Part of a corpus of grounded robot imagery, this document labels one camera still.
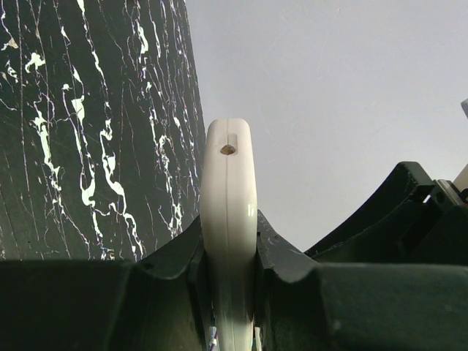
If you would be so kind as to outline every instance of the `small hole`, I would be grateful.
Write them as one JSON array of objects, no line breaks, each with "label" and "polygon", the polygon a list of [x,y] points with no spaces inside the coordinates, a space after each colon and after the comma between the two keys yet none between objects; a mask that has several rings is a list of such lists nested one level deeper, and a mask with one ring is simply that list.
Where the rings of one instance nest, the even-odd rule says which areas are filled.
[{"label": "small hole", "polygon": [[445,196],[443,195],[443,193],[438,192],[438,193],[436,194],[436,201],[437,201],[438,203],[444,203],[444,201],[445,201]]},{"label": "small hole", "polygon": [[235,153],[235,147],[229,144],[224,145],[221,149],[221,153],[223,155],[232,155]]}]

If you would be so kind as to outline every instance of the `gray wall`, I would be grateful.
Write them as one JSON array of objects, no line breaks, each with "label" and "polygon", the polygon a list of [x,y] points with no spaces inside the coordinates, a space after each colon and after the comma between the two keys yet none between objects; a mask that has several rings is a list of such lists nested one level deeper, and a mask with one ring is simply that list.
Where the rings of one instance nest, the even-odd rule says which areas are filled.
[{"label": "gray wall", "polygon": [[252,128],[259,207],[307,249],[402,160],[468,162],[465,1],[187,0],[205,125]]}]

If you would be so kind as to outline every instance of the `white plastic clip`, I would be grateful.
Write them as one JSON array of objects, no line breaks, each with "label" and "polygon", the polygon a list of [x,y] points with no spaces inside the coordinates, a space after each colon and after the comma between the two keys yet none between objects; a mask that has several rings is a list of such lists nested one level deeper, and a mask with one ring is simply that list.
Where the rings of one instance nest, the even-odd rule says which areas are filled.
[{"label": "white plastic clip", "polygon": [[250,351],[253,338],[257,186],[249,125],[214,121],[206,137],[200,220],[221,351]]}]

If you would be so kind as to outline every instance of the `white plastic loop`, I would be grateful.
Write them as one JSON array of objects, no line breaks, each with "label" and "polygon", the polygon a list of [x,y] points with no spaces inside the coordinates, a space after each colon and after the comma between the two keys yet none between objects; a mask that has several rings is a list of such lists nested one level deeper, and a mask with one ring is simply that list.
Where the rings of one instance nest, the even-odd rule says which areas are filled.
[{"label": "white plastic loop", "polygon": [[200,220],[221,351],[250,351],[253,338],[257,186],[249,125],[214,121],[206,137]]}]

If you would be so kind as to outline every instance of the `screw hole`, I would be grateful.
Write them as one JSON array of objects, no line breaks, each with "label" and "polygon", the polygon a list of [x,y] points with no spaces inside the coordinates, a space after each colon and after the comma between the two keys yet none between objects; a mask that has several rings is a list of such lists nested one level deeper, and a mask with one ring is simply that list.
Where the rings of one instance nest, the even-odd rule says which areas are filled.
[{"label": "screw hole", "polygon": [[232,145],[229,145],[229,144],[224,145],[224,146],[222,147],[222,149],[221,149],[221,153],[222,153],[223,155],[228,155],[228,156],[229,156],[229,155],[232,155],[232,154],[235,153],[235,147],[232,146]]}]

